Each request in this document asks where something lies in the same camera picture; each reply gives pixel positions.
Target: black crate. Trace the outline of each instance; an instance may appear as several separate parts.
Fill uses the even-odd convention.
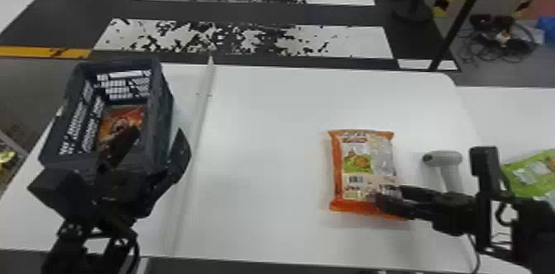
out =
[[[40,162],[47,168],[76,169],[92,183],[99,124],[103,110],[113,105],[145,105],[140,137],[118,170],[160,171],[168,153],[173,96],[157,59],[78,64],[40,152]]]

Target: orange snack bag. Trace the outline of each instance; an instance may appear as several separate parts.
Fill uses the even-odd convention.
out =
[[[392,132],[375,130],[330,130],[334,160],[333,211],[381,215],[375,204],[376,193],[395,189],[396,171],[391,147]]]

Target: yellow floor line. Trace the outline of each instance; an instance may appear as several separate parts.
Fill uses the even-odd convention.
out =
[[[86,59],[91,54],[88,49],[18,47],[0,45],[0,57]]]

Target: packaged food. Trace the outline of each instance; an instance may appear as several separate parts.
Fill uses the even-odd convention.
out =
[[[515,196],[547,201],[555,209],[555,149],[503,164],[501,171]]]
[[[328,133],[335,184],[330,209],[399,219],[381,212],[375,205],[376,193],[397,187],[391,147],[393,133],[376,130]]]
[[[103,150],[108,142],[130,126],[140,129],[145,116],[145,105],[115,105],[102,114],[98,130],[98,149]]]

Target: white tabletop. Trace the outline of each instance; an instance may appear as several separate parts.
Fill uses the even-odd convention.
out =
[[[458,87],[477,133],[510,163],[555,148],[555,89]]]
[[[441,74],[219,67],[188,178],[177,257],[469,272],[466,238],[422,221],[334,213],[327,130],[392,130],[404,183],[442,190],[420,159],[481,144]],[[462,184],[476,192],[467,158]],[[484,272],[518,273],[484,261]]]

